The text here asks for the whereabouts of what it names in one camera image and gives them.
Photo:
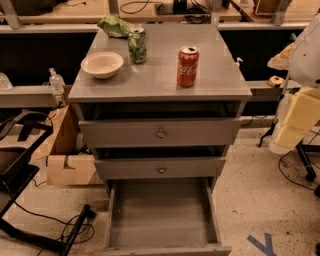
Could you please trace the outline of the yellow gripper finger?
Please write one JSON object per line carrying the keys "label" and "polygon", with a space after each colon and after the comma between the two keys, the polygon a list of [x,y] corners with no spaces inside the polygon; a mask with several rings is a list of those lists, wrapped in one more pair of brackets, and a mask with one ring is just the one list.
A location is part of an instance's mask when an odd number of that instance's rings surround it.
{"label": "yellow gripper finger", "polygon": [[286,154],[320,121],[320,90],[302,87],[294,95],[288,93],[280,103],[278,121],[269,149]]}

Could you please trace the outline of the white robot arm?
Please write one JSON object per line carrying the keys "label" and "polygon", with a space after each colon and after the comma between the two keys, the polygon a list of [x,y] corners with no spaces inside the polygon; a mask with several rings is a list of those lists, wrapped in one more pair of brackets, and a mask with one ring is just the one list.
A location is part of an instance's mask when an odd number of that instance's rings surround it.
{"label": "white robot arm", "polygon": [[295,94],[286,93],[279,102],[269,144],[276,154],[292,151],[320,121],[320,14],[268,66],[279,69],[284,60],[289,78],[301,88]]}

